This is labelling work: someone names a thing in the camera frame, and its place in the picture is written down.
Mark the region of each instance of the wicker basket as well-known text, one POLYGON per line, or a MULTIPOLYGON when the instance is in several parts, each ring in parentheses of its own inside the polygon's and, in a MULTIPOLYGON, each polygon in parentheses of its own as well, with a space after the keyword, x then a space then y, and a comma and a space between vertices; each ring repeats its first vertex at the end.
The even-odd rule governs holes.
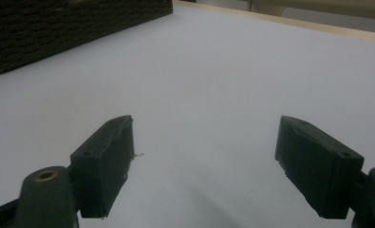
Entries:
POLYGON ((172 12, 171 0, 0 0, 0 73, 172 12))

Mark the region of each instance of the table edge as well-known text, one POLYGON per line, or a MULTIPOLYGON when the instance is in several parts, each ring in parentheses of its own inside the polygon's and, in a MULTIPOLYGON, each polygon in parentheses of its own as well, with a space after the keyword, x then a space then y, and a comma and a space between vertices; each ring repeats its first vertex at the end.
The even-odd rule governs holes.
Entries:
POLYGON ((218 12, 229 13, 229 14, 234 14, 234 15, 242 15, 246 17, 252 17, 252 18, 271 21, 271 22, 280 23, 284 25, 295 26, 295 27, 299 27, 303 29, 312 29, 312 30, 318 30, 318 31, 343 35, 343 36, 349 36, 353 38, 359 38, 363 40, 375 41, 375 32, 371 32, 371 31, 363 31, 363 30, 358 30, 358 29, 353 29, 353 28, 341 28, 341 27, 335 27, 335 26, 330 26, 330 25, 317 24, 313 22, 300 21, 300 20, 295 20, 295 19, 290 19, 290 18, 271 16, 271 15, 260 14, 260 13, 255 13, 255 12, 248 12, 248 11, 243 11, 243 10, 238 10, 238 9, 227 9, 227 8, 222 8, 222 7, 203 5, 199 3, 184 2, 184 1, 179 1, 179 0, 173 0, 173 3, 177 5, 185 6, 185 7, 218 11, 218 12))

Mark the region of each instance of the screw hole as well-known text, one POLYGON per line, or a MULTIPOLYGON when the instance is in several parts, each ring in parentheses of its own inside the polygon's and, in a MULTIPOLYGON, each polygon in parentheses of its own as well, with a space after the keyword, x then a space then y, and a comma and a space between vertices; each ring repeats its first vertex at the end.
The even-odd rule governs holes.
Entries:
POLYGON ((349 153, 347 153, 347 152, 340 152, 344 157, 347 157, 347 158, 349 158, 350 157, 350 154, 349 153))
POLYGON ((43 182, 43 181, 50 181, 57 177, 57 171, 55 170, 48 170, 43 173, 41 173, 39 176, 37 176, 36 181, 43 182))

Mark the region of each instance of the white table surface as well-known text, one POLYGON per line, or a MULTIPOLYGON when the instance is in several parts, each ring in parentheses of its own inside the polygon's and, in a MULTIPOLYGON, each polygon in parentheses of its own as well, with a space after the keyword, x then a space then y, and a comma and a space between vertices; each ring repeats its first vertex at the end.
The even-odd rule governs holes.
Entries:
POLYGON ((318 218, 273 154, 289 115, 375 167, 375 42, 175 5, 0 75, 0 205, 127 114, 144 155, 109 217, 82 228, 347 228, 353 214, 318 218))

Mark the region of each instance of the woven basket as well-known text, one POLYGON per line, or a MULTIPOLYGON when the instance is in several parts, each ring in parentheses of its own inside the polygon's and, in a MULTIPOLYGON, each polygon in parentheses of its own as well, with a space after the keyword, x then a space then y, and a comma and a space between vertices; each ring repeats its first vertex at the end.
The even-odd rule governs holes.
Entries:
POLYGON ((172 12, 171 0, 0 0, 0 73, 172 12))

